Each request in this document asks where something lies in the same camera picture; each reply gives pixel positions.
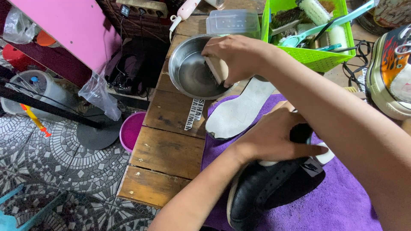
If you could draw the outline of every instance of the teal brush handle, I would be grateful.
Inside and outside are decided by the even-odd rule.
[[[329,28],[333,28],[337,25],[341,25],[341,24],[344,24],[346,22],[349,22],[355,19],[361,14],[365,13],[367,10],[371,9],[373,6],[374,6],[374,0],[371,0],[365,3],[364,5],[362,5],[361,7],[359,7],[358,9],[354,10],[353,12],[349,13],[348,15],[338,18],[330,25]],[[308,35],[312,35],[312,34],[320,32],[326,25],[327,24],[317,26],[299,35],[291,36],[288,39],[286,39],[284,42],[279,44],[279,46],[296,47],[299,43],[301,43],[305,39],[305,37],[307,37]]]

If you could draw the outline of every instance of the hand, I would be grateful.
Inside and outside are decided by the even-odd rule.
[[[201,55],[215,55],[224,60],[229,67],[229,75],[224,82],[228,88],[234,83],[249,79],[264,68],[279,48],[258,39],[242,35],[228,35],[211,38]]]
[[[290,130],[297,124],[306,123],[288,101],[281,101],[271,112],[263,115],[247,133],[232,143],[243,163],[252,160],[282,161],[324,154],[328,148],[294,143]]]

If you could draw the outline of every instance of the plastic bag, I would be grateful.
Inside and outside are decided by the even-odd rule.
[[[12,7],[4,24],[3,39],[17,44],[28,44],[40,28],[19,9]]]
[[[117,99],[107,93],[106,86],[104,72],[99,75],[93,71],[91,78],[80,89],[79,96],[103,110],[110,119],[117,121],[120,119],[121,111],[117,107]]]

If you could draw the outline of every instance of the mosaic tile floor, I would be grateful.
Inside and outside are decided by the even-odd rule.
[[[76,138],[77,123],[43,124],[51,137],[44,137],[28,117],[0,117],[0,197],[25,185],[0,210],[23,224],[67,193],[65,202],[32,230],[147,230],[158,210],[115,197],[130,157],[120,141],[89,150]]]

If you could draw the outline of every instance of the pink bowl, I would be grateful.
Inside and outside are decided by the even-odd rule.
[[[120,142],[123,147],[132,152],[134,145],[136,144],[137,137],[139,136],[141,127],[143,126],[143,120],[145,117],[145,111],[136,112],[129,116],[121,125],[120,128]]]

